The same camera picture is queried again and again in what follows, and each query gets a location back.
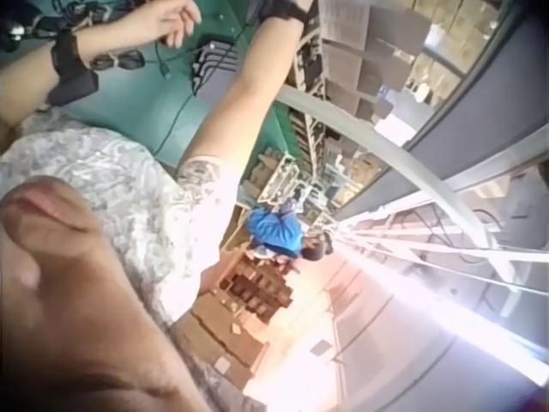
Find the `blue shirt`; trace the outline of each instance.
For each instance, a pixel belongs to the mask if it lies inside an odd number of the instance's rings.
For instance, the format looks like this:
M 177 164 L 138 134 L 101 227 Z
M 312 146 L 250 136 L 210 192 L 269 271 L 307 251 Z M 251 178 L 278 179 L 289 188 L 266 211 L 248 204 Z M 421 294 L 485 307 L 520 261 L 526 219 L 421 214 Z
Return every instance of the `blue shirt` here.
M 303 232 L 294 212 L 282 214 L 256 208 L 250 212 L 246 228 L 256 242 L 267 247 L 272 245 L 295 254 L 301 250 Z

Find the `electronic device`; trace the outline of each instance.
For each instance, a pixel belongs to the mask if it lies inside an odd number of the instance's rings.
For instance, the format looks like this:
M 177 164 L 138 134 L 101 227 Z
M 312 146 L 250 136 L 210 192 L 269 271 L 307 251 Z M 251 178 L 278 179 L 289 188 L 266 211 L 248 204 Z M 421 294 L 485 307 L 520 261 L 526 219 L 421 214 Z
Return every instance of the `electronic device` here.
M 52 106 L 68 105 L 99 90 L 99 77 L 80 59 L 72 32 L 62 32 L 57 36 L 51 49 L 51 62 L 59 75 L 59 84 L 48 94 Z

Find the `hand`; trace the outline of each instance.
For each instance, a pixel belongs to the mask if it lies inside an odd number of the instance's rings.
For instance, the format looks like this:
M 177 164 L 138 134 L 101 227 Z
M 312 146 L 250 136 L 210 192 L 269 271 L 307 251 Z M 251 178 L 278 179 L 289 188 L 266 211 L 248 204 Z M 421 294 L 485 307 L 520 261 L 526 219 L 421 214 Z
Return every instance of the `hand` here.
M 112 23 L 111 29 L 121 49 L 164 38 L 169 47 L 181 47 L 201 20 L 193 0 L 153 0 Z

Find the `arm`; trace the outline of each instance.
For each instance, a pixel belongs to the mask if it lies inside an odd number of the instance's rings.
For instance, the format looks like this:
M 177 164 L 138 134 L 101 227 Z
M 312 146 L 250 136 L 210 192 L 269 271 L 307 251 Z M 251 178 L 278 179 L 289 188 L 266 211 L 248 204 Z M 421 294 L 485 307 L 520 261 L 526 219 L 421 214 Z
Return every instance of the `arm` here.
M 85 28 L 75 36 L 80 58 L 88 64 L 100 54 L 138 47 L 163 37 L 179 47 L 185 33 L 192 33 L 200 20 L 200 11 L 192 0 L 155 0 L 121 20 Z M 57 86 L 51 48 L 52 43 L 43 45 L 0 70 L 0 149 L 7 146 L 9 132 L 44 103 Z
M 297 0 L 309 9 L 312 0 Z M 242 175 L 259 130 L 279 93 L 303 32 L 297 20 L 267 19 L 257 30 L 242 72 L 221 103 L 206 117 L 182 161 L 209 155 Z
M 91 27 L 76 33 L 81 59 L 86 64 L 101 53 L 118 48 L 112 26 Z M 52 43 L 31 51 L 0 71 L 0 122 L 10 130 L 30 116 L 57 86 L 51 63 Z

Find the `green workbench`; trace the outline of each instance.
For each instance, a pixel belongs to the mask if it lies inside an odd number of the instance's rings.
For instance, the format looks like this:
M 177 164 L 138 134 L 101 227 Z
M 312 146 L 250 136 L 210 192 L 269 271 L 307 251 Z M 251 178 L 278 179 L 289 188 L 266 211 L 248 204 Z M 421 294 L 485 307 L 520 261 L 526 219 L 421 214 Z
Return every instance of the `green workbench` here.
M 50 0 L 33 0 L 32 3 L 46 14 L 54 15 Z M 159 48 L 161 58 L 167 61 L 170 67 L 172 77 L 169 80 L 165 80 L 160 73 L 154 47 L 147 45 L 141 49 L 148 61 L 143 69 L 112 69 L 100 72 L 100 91 L 66 106 L 64 110 L 87 124 L 116 130 L 140 142 L 159 161 L 175 166 L 211 109 L 207 104 L 192 98 L 166 139 L 183 101 L 191 93 L 192 57 L 189 53 L 185 54 L 184 50 L 192 50 L 204 34 L 234 37 L 244 25 L 248 9 L 247 0 L 198 0 L 197 3 L 202 12 L 203 22 L 193 36 L 185 41 L 183 50 L 174 51 L 164 46 Z M 247 50 L 253 31 L 254 28 L 249 27 L 241 36 L 238 42 L 240 50 Z M 26 40 L 21 52 L 38 44 L 36 40 Z M 16 54 L 0 52 L 0 64 L 15 56 Z M 299 154 L 299 147 L 287 117 L 287 109 L 278 103 L 269 111 L 244 176 L 247 176 L 256 164 L 257 155 L 267 147 L 280 151 L 288 150 L 293 155 Z

